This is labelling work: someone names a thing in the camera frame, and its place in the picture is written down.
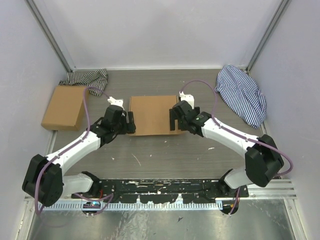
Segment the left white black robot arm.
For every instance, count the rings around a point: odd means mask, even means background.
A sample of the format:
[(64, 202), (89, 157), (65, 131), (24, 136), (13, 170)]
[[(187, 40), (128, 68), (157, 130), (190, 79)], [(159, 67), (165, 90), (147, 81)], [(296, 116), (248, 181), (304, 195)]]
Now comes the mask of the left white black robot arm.
[(91, 199), (98, 197), (102, 191), (98, 177), (88, 171), (70, 176), (66, 172), (91, 152), (111, 143), (118, 135), (133, 134), (135, 131), (133, 112), (111, 104), (104, 116), (76, 140), (46, 156), (35, 155), (27, 168), (22, 190), (45, 207), (52, 206), (66, 195), (85, 194)]

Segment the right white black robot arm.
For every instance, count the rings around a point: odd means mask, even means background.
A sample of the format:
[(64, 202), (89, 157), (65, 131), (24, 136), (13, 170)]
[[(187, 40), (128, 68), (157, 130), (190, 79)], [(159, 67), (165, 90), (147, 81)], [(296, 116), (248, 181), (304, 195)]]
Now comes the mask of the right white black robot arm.
[(243, 157), (243, 167), (230, 169), (218, 180), (218, 190), (225, 197), (250, 184), (266, 187), (284, 166), (280, 151), (267, 134), (258, 137), (243, 133), (185, 100), (169, 110), (169, 117), (172, 129), (177, 124), (180, 130), (219, 142)]

